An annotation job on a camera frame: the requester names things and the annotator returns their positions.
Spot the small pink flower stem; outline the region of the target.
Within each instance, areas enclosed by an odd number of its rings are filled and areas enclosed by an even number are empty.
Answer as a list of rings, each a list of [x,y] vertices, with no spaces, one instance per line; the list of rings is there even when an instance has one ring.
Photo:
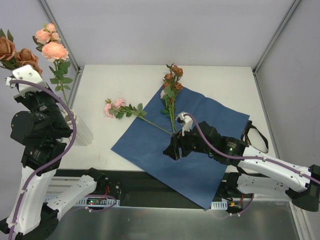
[[[172,133],[168,130],[164,129],[163,127],[155,124],[154,122],[146,118],[148,113],[144,110],[144,106],[142,103],[139,103],[137,106],[133,106],[130,103],[127,104],[127,101],[123,98],[119,98],[116,101],[112,101],[110,98],[108,98],[104,102],[104,112],[106,116],[109,118],[115,118],[120,120],[124,117],[135,117],[156,127],[157,129],[160,129],[161,131],[169,135],[172,135]]]

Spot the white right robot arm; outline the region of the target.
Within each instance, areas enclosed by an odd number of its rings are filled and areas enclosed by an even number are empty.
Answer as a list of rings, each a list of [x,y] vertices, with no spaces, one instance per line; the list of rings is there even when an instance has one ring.
[[[204,121],[173,134],[163,154],[177,161],[192,152],[237,168],[238,172],[230,173],[225,184],[230,197],[241,193],[286,196],[300,209],[319,210],[320,167],[316,164],[300,166],[271,157],[240,139],[220,135]]]

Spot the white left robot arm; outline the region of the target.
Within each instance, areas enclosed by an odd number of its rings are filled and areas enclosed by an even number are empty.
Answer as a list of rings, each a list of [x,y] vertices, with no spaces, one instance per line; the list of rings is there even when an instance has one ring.
[[[44,91],[27,91],[15,100],[27,107],[11,121],[10,137],[22,144],[22,177],[11,214],[1,220],[0,230],[15,240],[45,240],[61,218],[87,195],[105,195],[106,176],[90,168],[58,196],[45,201],[49,184],[60,166],[61,155],[73,130],[67,124],[56,100]]]

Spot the peach peony flower stem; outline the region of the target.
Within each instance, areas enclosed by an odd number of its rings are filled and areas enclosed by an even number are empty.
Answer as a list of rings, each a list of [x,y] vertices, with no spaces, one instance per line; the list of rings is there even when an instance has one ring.
[[[66,91],[71,90],[70,84],[73,83],[73,79],[68,77],[71,62],[69,52],[62,44],[56,26],[54,23],[44,24],[43,28],[38,30],[32,39],[36,44],[36,49],[48,62],[53,64],[49,67],[53,74],[50,83],[56,85],[56,92],[62,92],[66,106],[70,107]]]

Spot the blue wrapping paper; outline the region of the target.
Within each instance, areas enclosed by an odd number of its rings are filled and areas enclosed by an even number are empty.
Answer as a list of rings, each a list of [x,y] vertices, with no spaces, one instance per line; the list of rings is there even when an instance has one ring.
[[[250,118],[186,87],[178,93],[174,106],[176,114],[189,113],[198,123],[206,122],[215,128],[221,136],[236,139],[241,137]],[[162,109],[164,103],[158,89],[144,107],[146,120],[137,117],[111,149],[201,208],[208,209],[227,166],[209,158],[212,150],[200,135],[197,135],[199,141],[184,145],[187,156],[176,159],[165,155],[172,124]]]

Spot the orange and pink flower bouquet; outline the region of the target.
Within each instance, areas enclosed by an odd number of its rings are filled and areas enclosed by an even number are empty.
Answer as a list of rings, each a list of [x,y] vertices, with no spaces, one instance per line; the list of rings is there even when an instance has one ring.
[[[176,64],[166,65],[168,73],[163,78],[162,91],[160,93],[160,99],[163,102],[164,108],[161,112],[169,117],[171,122],[171,128],[173,133],[177,133],[178,130],[175,126],[175,102],[178,94],[182,91],[183,85],[180,83],[184,71]]]

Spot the large orange rose stem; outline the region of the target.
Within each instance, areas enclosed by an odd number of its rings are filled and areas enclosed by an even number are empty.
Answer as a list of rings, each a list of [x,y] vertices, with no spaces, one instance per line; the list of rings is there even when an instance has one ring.
[[[10,31],[8,30],[5,34],[0,29],[0,68],[12,71],[26,65],[31,65],[40,76],[42,75],[43,70],[39,67],[39,58],[27,48],[17,51]]]

